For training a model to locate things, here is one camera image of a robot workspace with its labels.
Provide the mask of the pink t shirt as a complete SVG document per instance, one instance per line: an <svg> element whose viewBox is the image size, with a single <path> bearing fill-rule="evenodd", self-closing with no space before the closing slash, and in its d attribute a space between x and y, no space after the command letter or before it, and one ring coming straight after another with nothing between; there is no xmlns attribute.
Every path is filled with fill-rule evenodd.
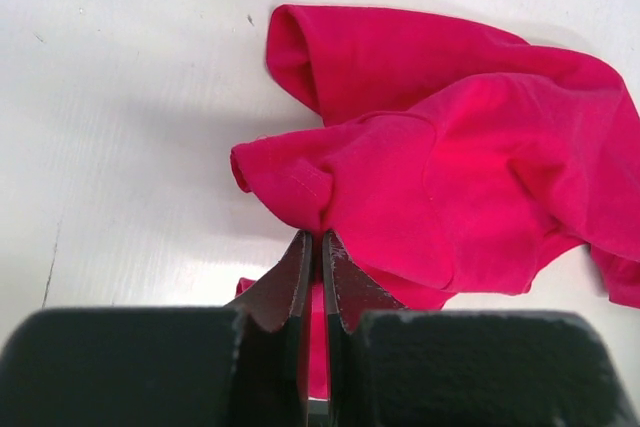
<svg viewBox="0 0 640 427"><path fill-rule="evenodd" d="M322 126L233 147L238 186L336 231L406 306L525 293L582 244L638 306L639 115L605 62L459 18L284 4L266 66Z"/></svg>

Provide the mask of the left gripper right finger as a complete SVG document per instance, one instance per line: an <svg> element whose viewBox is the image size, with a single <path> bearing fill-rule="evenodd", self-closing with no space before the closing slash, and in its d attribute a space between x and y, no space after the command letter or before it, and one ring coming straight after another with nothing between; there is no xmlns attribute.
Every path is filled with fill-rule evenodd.
<svg viewBox="0 0 640 427"><path fill-rule="evenodd" d="M419 311L322 241L333 426L635 426L597 332L558 311Z"/></svg>

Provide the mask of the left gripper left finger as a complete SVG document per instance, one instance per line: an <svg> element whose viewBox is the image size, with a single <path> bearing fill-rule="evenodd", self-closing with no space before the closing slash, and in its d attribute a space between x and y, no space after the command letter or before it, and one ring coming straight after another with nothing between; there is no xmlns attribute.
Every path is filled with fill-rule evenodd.
<svg viewBox="0 0 640 427"><path fill-rule="evenodd" d="M47 309L1 352L5 426L304 426L312 238L222 307Z"/></svg>

